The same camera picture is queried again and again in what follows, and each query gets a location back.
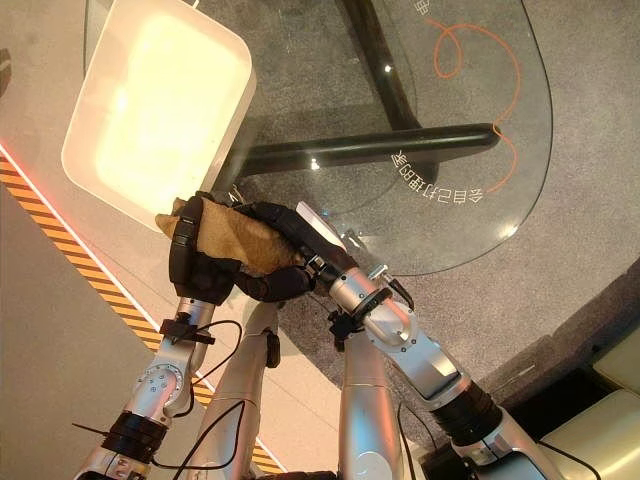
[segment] glass tabletop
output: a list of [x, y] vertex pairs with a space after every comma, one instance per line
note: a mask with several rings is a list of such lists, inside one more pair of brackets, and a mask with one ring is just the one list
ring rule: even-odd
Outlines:
[[[85, 56], [92, 15], [110, 4], [87, 4]], [[304, 200], [358, 260], [397, 275], [477, 258], [531, 211], [552, 120], [521, 2], [201, 0], [198, 10], [245, 40], [258, 79], [227, 162], [245, 201]]]

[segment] brown cloth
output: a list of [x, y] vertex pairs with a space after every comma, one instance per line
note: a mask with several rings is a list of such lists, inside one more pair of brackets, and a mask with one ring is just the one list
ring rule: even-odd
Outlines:
[[[197, 249], [213, 258], [240, 260], [247, 268], [268, 274], [300, 263], [299, 257], [279, 232], [258, 220], [203, 198]], [[185, 204], [176, 199], [175, 213]], [[156, 215], [156, 225], [172, 238], [179, 216]]]

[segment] white box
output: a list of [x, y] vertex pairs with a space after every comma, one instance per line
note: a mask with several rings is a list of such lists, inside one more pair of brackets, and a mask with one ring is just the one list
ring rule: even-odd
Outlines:
[[255, 91], [244, 41], [179, 0], [116, 0], [71, 118], [67, 176], [153, 230], [209, 190]]

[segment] yellow and black hazard stripe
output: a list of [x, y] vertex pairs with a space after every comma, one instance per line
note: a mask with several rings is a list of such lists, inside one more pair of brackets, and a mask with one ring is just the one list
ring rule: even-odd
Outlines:
[[[6, 187], [9, 193], [18, 201], [20, 206], [27, 211], [42, 232], [53, 242], [60, 252], [71, 262], [76, 270], [89, 282], [102, 299], [120, 316], [131, 331], [154, 352], [160, 347], [162, 335], [147, 320], [143, 313], [125, 295], [121, 286], [105, 273], [104, 267], [92, 258], [85, 245], [72, 235], [71, 229], [64, 225], [61, 217], [48, 205], [45, 198], [27, 179], [27, 177], [14, 166], [8, 158], [0, 152], [0, 183]], [[202, 404], [211, 402], [213, 393], [204, 385], [193, 387], [195, 398]], [[256, 443], [252, 460], [267, 473], [281, 473], [283, 470], [273, 457]]]

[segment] wire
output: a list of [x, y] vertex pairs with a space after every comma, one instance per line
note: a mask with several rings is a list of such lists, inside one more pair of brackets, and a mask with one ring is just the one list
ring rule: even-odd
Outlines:
[[589, 465], [587, 462], [585, 462], [584, 460], [580, 460], [578, 457], [574, 457], [570, 453], [567, 453], [564, 450], [559, 449], [558, 447], [554, 447], [553, 445], [547, 442], [543, 442], [542, 440], [538, 440], [538, 445], [542, 445], [543, 447], [546, 447], [549, 450], [553, 450], [554, 452], [559, 453], [560, 455], [564, 455], [568, 459], [573, 460], [576, 463], [579, 463], [583, 467], [588, 468], [591, 471], [591, 473], [595, 475], [596, 480], [602, 480], [602, 477], [600, 477], [600, 474], [598, 473], [598, 471], [595, 468], [593, 468], [591, 465]]
[[97, 430], [95, 428], [87, 427], [86, 425], [80, 425], [79, 423], [71, 422], [71, 425], [73, 425], [74, 427], [78, 427], [83, 430], [86, 430], [87, 432], [99, 433], [103, 437], [106, 437], [107, 435], [109, 435], [109, 432], [103, 432], [102, 430]]
[[429, 435], [429, 438], [431, 439], [431, 444], [433, 445], [433, 451], [435, 452], [436, 450], [438, 450], [438, 446], [436, 444], [436, 440], [435, 438], [433, 438], [433, 434], [431, 433], [431, 430], [429, 429], [429, 427], [427, 427], [427, 424], [424, 422], [424, 420], [422, 420], [418, 414], [416, 412], [413, 411], [413, 409], [407, 405], [406, 403], [402, 404], [404, 406], [404, 408], [406, 408], [407, 410], [409, 410], [414, 417], [416, 417], [418, 419], [418, 421], [422, 424], [422, 426], [424, 427], [424, 429], [427, 431], [427, 434]]
[[[193, 445], [193, 447], [191, 447], [191, 450], [189, 450], [189, 453], [187, 453], [187, 456], [184, 457], [184, 460], [182, 461], [182, 464], [178, 465], [165, 465], [163, 463], [158, 462], [155, 458], [151, 459], [151, 463], [153, 465], [155, 465], [158, 468], [163, 468], [165, 470], [176, 470], [175, 475], [173, 476], [173, 480], [178, 480], [178, 478], [180, 477], [180, 475], [182, 474], [182, 472], [184, 472], [185, 470], [221, 470], [225, 467], [227, 467], [228, 465], [231, 464], [231, 462], [233, 462], [233, 459], [236, 457], [236, 453], [238, 452], [238, 443], [240, 441], [240, 425], [242, 424], [242, 416], [244, 414], [244, 409], [245, 409], [245, 404], [246, 401], [245, 400], [240, 400], [239, 402], [234, 403], [232, 406], [230, 406], [229, 408], [227, 408], [220, 416], [218, 416], [218, 418], [216, 418], [198, 437], [198, 439], [196, 440], [196, 443]], [[235, 437], [235, 441], [233, 444], [233, 453], [231, 454], [231, 458], [229, 458], [229, 460], [227, 460], [226, 462], [220, 464], [220, 465], [214, 465], [214, 466], [195, 466], [195, 467], [188, 467], [187, 463], [189, 463], [189, 460], [191, 460], [191, 457], [193, 457], [193, 455], [196, 453], [196, 450], [198, 449], [198, 447], [200, 446], [200, 444], [204, 441], [204, 439], [206, 438], [206, 436], [209, 434], [209, 432], [211, 430], [213, 430], [213, 428], [224, 418], [226, 417], [229, 413], [231, 413], [233, 410], [235, 410], [238, 406], [242, 405], [242, 407], [240, 408], [240, 415], [238, 417], [238, 424], [236, 426], [236, 437]]]
[[201, 381], [203, 381], [205, 378], [207, 378], [209, 375], [211, 375], [213, 372], [215, 372], [218, 368], [220, 368], [222, 365], [224, 365], [227, 362], [227, 360], [229, 360], [231, 357], [233, 357], [233, 355], [238, 351], [238, 347], [240, 346], [240, 340], [242, 340], [242, 325], [240, 325], [235, 320], [221, 320], [219, 323], [230, 323], [230, 324], [233, 324], [236, 327], [238, 327], [238, 331], [239, 332], [238, 332], [238, 340], [236, 341], [236, 346], [233, 348], [233, 351], [224, 358], [224, 360], [222, 360], [218, 365], [216, 365], [211, 370], [209, 370], [207, 373], [205, 373], [202, 377], [200, 377], [199, 380], [196, 380], [195, 382], [193, 382], [191, 384], [192, 386], [195, 386], [195, 385], [199, 384]]
[[173, 418], [181, 418], [189, 415], [193, 410], [193, 404], [195, 403], [195, 400], [196, 400], [195, 397], [196, 395], [195, 395], [195, 392], [193, 391], [193, 384], [189, 384], [189, 408], [187, 408], [184, 412], [176, 413], [173, 416]]
[[402, 402], [398, 404], [398, 413], [396, 417], [398, 418], [398, 427], [400, 427], [400, 436], [402, 437], [402, 443], [404, 444], [404, 450], [407, 452], [407, 460], [409, 460], [409, 473], [411, 474], [411, 480], [416, 480], [416, 471], [413, 469], [413, 458], [411, 458], [411, 452], [409, 451], [409, 442], [407, 442], [407, 437], [404, 434], [404, 429], [402, 428], [402, 421], [400, 420], [400, 409], [402, 408]]
[[[212, 323], [209, 323], [209, 324], [204, 325], [202, 327], [199, 327], [196, 330], [196, 332], [198, 332], [199, 330], [204, 330], [205, 328], [213, 327], [215, 325], [222, 325], [222, 324], [231, 324], [231, 325], [235, 325], [236, 327], [238, 327], [239, 333], [238, 333], [238, 340], [236, 341], [236, 346], [234, 347], [233, 351], [224, 358], [224, 360], [222, 360], [218, 365], [213, 367], [206, 374], [204, 374], [200, 379], [198, 379], [197, 381], [193, 382], [190, 385], [190, 390], [189, 390], [189, 408], [187, 408], [184, 412], [175, 414], [173, 416], [173, 418], [186, 417], [187, 415], [189, 415], [191, 413], [191, 411], [193, 410], [194, 403], [195, 403], [195, 392], [193, 391], [193, 386], [197, 385], [198, 383], [200, 383], [202, 380], [207, 378], [209, 375], [211, 375], [213, 372], [215, 372], [218, 368], [220, 368], [222, 365], [224, 365], [233, 356], [233, 354], [236, 353], [236, 351], [238, 350], [238, 346], [240, 345], [240, 340], [242, 339], [242, 325], [240, 325], [235, 320], [219, 320], [217, 322], [212, 322]], [[176, 340], [176, 342], [180, 341], [182, 338], [183, 337], [178, 338]]]

